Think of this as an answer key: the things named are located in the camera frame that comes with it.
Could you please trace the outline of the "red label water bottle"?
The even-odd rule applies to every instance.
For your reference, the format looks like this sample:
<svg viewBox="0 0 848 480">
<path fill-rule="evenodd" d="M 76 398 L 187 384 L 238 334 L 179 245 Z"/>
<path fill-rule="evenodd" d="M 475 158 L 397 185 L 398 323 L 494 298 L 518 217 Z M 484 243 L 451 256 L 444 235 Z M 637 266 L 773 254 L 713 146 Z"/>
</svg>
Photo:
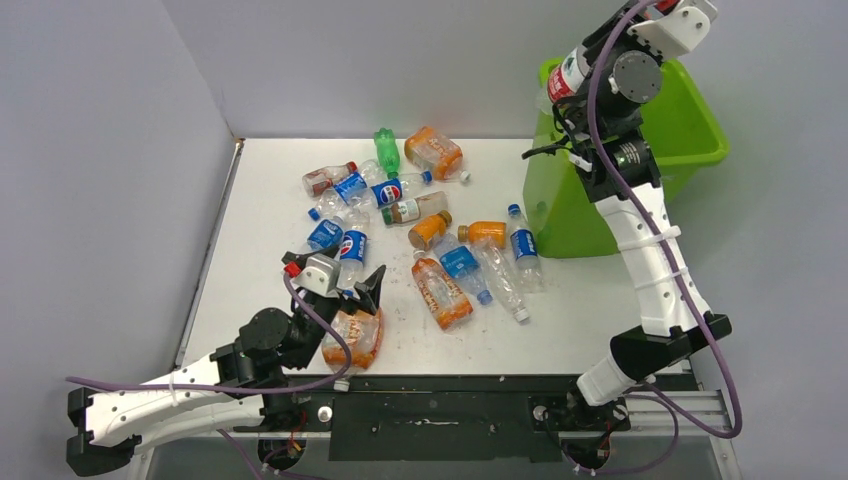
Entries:
<svg viewBox="0 0 848 480">
<path fill-rule="evenodd" d="M 585 46 L 578 45 L 564 58 L 551 59 L 540 68 L 540 90 L 535 100 L 540 112 L 551 116 L 551 107 L 555 101 L 577 93 L 590 71 L 585 58 L 586 51 Z"/>
</svg>

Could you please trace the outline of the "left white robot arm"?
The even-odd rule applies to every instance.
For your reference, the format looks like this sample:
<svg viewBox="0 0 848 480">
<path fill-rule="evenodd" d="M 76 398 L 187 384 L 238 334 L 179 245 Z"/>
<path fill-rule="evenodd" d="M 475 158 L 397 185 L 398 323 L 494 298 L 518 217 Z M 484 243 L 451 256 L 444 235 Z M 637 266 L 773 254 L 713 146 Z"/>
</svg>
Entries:
<svg viewBox="0 0 848 480">
<path fill-rule="evenodd" d="M 352 292 L 338 287 L 339 249 L 287 252 L 282 281 L 290 311 L 266 307 L 236 339 L 142 384 L 71 378 L 67 415 L 76 429 L 65 460 L 79 477 L 110 473 L 155 446 L 214 430 L 282 431 L 305 392 L 341 380 L 355 362 L 343 319 L 380 321 L 385 266 Z"/>
</svg>

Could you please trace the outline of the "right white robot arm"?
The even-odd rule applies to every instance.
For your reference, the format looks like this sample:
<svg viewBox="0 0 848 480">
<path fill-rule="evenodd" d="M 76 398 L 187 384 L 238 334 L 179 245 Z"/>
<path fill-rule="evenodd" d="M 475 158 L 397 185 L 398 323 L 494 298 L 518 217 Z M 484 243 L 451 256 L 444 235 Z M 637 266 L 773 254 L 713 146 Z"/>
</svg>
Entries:
<svg viewBox="0 0 848 480">
<path fill-rule="evenodd" d="M 590 428 L 605 404 L 731 332 L 703 299 L 668 218 L 654 152 L 641 131 L 643 105 L 659 93 L 664 63 L 692 52 L 716 19 L 709 1 L 630 1 L 588 36 L 566 69 L 584 80 L 557 101 L 570 155 L 589 202 L 609 228 L 639 305 L 639 322 L 611 339 L 565 402 L 569 421 Z"/>
</svg>

